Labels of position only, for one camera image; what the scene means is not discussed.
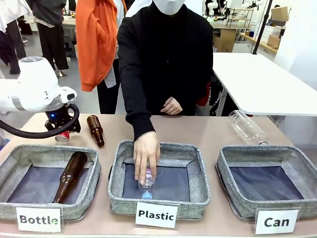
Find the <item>sign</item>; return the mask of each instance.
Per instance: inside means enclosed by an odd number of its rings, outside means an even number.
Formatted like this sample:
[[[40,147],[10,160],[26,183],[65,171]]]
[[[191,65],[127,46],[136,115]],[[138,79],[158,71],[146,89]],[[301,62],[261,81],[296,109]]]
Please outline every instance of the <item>sign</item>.
[[[175,228],[178,207],[138,202],[135,224]]]
[[[295,228],[299,209],[280,211],[259,211],[256,235],[292,233]]]
[[[59,208],[17,207],[16,216],[20,231],[61,232]]]

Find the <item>bin lining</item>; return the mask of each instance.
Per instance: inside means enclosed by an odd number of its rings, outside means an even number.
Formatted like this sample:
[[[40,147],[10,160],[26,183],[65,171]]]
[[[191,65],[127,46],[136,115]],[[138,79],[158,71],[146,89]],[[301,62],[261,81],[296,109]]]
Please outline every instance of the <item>bin lining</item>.
[[[140,199],[138,181],[134,179],[134,164],[123,164],[125,165],[125,177],[122,197]],[[153,199],[190,202],[187,167],[157,166]]]
[[[229,168],[241,194],[248,200],[304,199],[281,166]]]
[[[65,168],[37,167],[31,165],[10,196],[8,203],[52,203]],[[83,169],[78,183],[64,204],[75,204],[84,185],[88,168]]]

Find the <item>blue bottle cap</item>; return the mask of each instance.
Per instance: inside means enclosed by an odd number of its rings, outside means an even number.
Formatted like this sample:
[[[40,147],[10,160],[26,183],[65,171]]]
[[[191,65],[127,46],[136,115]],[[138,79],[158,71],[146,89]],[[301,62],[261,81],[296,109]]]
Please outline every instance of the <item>blue bottle cap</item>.
[[[150,200],[152,199],[152,194],[149,192],[145,192],[142,194],[142,199]]]

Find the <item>person in black jacket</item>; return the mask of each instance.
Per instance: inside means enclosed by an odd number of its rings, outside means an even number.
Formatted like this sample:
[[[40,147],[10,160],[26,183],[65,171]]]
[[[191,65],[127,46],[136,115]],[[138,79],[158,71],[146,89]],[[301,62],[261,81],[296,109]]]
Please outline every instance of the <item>person in black jacket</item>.
[[[153,0],[118,31],[119,73],[134,128],[135,179],[152,175],[160,156],[151,115],[194,116],[212,70],[212,27],[185,0]]]

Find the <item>black shirt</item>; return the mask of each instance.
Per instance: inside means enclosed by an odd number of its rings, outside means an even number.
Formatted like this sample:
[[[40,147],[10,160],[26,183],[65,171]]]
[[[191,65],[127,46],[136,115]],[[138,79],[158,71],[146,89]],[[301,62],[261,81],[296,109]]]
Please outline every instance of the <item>black shirt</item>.
[[[212,27],[183,5],[165,15],[154,3],[126,17],[118,31],[119,72],[126,120],[137,139],[154,131],[150,116],[169,97],[194,116],[196,102],[206,95],[212,71]]]

